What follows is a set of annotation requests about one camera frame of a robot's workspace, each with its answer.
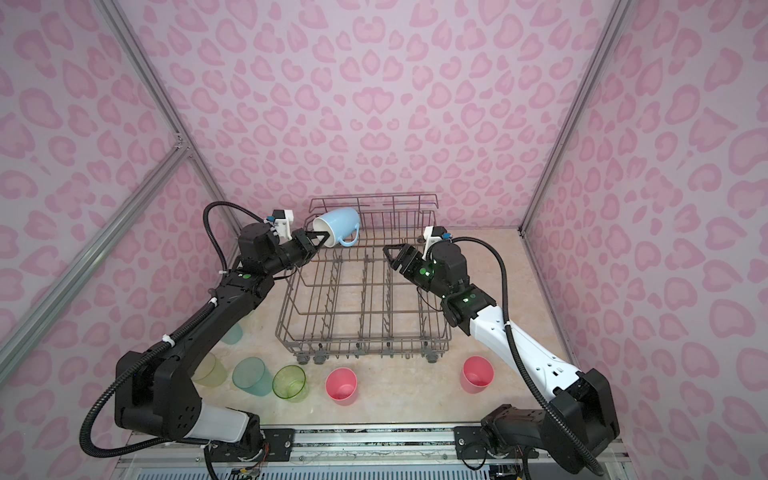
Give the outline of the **light blue ceramic mug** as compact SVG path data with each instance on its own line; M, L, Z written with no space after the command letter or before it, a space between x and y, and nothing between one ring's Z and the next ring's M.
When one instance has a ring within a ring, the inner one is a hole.
M352 207L338 208L316 217L312 221L315 232L325 232L328 238L323 242L325 248L337 245L354 247L360 239L361 219Z

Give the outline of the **teal textured plastic cup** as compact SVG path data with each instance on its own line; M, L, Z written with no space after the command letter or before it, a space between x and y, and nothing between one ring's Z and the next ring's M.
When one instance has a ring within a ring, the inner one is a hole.
M220 341L226 345L235 345L243 338L243 335L242 327L236 323L221 337Z

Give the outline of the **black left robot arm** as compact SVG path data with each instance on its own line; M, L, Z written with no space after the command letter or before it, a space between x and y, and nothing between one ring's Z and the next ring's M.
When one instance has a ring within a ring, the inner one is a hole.
M116 374L123 382L115 393L117 426L164 442L207 440L259 451L258 416L206 404L192 376L222 337L267 298L277 276L306 265L328 238L298 229L281 241L268 223L246 226L238 238L239 265L222 278L205 306L168 339L118 361Z

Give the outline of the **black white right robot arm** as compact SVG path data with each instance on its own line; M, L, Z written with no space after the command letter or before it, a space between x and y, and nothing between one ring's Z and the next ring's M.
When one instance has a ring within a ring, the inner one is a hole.
M439 298L452 327L485 345L519 374L536 400L535 409L504 404L481 421L480 446L488 455L512 453L526 462L543 450L565 471L605 471L599 455L619 436L620 426L607 378L560 359L517 326L509 308L508 275L500 253L480 239L473 242L495 258L501 298L495 300L471 282L459 245L468 237L442 239L419 251L410 244L386 245L390 268L416 287Z

